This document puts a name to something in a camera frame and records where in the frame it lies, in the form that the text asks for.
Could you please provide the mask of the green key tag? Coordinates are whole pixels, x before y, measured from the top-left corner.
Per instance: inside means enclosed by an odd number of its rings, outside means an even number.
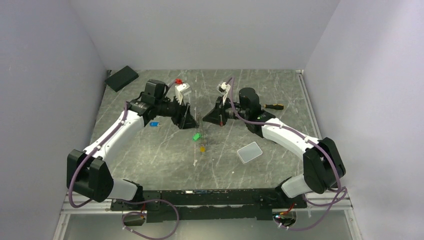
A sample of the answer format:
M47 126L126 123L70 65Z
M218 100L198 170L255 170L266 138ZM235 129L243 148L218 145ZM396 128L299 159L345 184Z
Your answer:
M200 140L201 138L202 138L202 134L200 132L197 132L193 135L192 140L196 142Z

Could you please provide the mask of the blue key tag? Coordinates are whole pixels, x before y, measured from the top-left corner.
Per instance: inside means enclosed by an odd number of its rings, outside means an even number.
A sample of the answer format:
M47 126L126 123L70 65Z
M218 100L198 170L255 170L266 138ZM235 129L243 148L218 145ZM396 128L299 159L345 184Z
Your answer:
M154 121L154 122L150 122L149 125L151 127L160 127L161 126L161 123L160 122L157 122L157 121Z

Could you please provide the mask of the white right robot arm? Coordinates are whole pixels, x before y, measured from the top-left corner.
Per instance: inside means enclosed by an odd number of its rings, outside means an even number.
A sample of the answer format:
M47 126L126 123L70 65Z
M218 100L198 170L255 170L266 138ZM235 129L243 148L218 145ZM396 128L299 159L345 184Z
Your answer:
M302 160L303 173L284 180L279 186L281 190L275 194L280 207L289 207L295 197L309 192L342 190L341 178L346 169L332 139L318 139L283 123L262 108L258 94L251 87L239 91L238 102L233 101L228 83L222 83L217 89L222 95L203 117L204 122L224 126L229 119L240 120L251 133L284 147Z

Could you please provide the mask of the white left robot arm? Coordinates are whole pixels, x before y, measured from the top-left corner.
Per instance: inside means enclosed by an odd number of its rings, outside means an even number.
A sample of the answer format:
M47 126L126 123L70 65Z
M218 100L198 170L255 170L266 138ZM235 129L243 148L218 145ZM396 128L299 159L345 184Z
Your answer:
M191 86L179 79L170 84L150 79L139 97L124 103L118 119L105 133L84 150L72 150L66 163L70 204L74 208L82 206L73 201L72 194L78 193L88 201L116 199L131 210L139 209L144 203L143 187L133 181L114 179L109 165L126 142L158 116L170 118L180 130L198 128L191 105L184 101L191 91Z

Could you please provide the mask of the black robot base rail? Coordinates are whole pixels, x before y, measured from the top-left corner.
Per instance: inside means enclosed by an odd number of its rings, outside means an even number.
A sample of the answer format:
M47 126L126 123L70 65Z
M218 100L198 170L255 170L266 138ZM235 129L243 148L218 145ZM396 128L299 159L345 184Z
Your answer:
M273 214L305 209L302 196L287 197L280 188L145 190L131 204L115 200L111 211L145 210L148 223L180 220L256 219L271 221Z

